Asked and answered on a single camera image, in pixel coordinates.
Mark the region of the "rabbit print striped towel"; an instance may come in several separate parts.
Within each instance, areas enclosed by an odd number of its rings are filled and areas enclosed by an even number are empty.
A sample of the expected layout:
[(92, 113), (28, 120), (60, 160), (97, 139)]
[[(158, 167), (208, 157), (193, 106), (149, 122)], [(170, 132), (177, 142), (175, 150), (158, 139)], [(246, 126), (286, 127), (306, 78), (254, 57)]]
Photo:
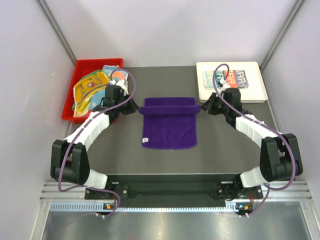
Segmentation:
[[(204, 82), (204, 88), (206, 90), (214, 90), (213, 85), (213, 70), (206, 70), (202, 73), (202, 79)], [(249, 87), (249, 82), (246, 76), (246, 72), (243, 69), (237, 70), (218, 70), (215, 76), (216, 87), (222, 88), (220, 80), (225, 79), (231, 88), (246, 89)]]

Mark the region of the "purple towel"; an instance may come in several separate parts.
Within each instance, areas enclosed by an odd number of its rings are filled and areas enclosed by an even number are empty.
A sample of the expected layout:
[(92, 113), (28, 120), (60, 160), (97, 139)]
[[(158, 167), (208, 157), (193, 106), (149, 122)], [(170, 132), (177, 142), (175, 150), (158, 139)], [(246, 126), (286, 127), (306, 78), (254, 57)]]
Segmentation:
[(149, 97), (139, 109), (143, 115), (142, 147), (186, 150), (198, 144), (196, 115), (200, 106), (193, 97)]

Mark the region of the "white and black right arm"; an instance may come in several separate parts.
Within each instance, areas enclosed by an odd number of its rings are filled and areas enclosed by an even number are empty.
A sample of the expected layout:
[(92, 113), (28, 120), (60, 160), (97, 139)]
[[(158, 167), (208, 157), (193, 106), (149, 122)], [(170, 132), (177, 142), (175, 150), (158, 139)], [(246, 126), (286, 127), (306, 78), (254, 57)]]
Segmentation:
[(209, 115), (223, 115), (231, 127), (259, 146), (259, 165), (237, 174), (232, 181), (234, 194), (245, 198), (253, 188), (270, 182), (288, 179), (291, 184), (303, 173), (303, 164), (297, 137), (259, 121), (243, 108), (240, 98), (239, 89), (227, 88), (220, 95), (212, 93), (200, 109)]

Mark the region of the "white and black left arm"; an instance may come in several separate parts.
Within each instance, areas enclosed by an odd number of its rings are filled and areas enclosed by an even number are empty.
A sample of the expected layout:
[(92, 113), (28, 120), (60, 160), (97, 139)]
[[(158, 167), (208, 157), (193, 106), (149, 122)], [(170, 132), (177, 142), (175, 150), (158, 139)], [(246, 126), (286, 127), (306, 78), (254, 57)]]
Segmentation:
[(85, 122), (73, 134), (52, 144), (50, 176), (58, 183), (94, 188), (102, 198), (109, 198), (114, 187), (108, 183), (106, 174), (91, 169), (87, 151), (120, 114), (129, 115), (138, 110), (125, 85), (106, 87), (100, 104), (93, 108)]

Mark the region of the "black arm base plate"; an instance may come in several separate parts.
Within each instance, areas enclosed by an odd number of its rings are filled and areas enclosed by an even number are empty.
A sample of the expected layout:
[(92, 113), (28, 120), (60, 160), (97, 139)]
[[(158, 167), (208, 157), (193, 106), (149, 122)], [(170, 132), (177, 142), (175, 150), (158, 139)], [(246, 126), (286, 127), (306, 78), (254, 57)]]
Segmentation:
[(213, 200), (261, 200), (260, 186), (241, 188), (235, 174), (111, 174), (105, 188), (128, 200), (138, 194), (192, 196), (204, 194)]

